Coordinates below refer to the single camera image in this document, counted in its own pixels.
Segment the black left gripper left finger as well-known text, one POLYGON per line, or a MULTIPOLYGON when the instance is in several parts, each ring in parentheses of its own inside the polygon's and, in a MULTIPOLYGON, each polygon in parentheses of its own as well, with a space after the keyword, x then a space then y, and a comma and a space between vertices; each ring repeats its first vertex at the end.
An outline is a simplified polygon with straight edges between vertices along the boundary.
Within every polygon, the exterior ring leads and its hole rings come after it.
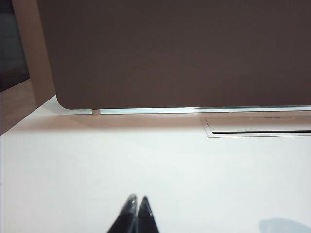
POLYGON ((136 227, 137 196, 131 194, 121 208, 108 233, 134 233, 136 227))

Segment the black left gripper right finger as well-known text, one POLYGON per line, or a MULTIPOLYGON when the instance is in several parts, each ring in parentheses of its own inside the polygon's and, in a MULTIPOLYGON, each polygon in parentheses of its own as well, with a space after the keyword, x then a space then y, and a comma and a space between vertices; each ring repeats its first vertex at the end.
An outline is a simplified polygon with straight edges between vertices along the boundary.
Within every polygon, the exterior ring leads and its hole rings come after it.
POLYGON ((144 196, 137 215, 138 233, 159 233, 147 196, 144 196))

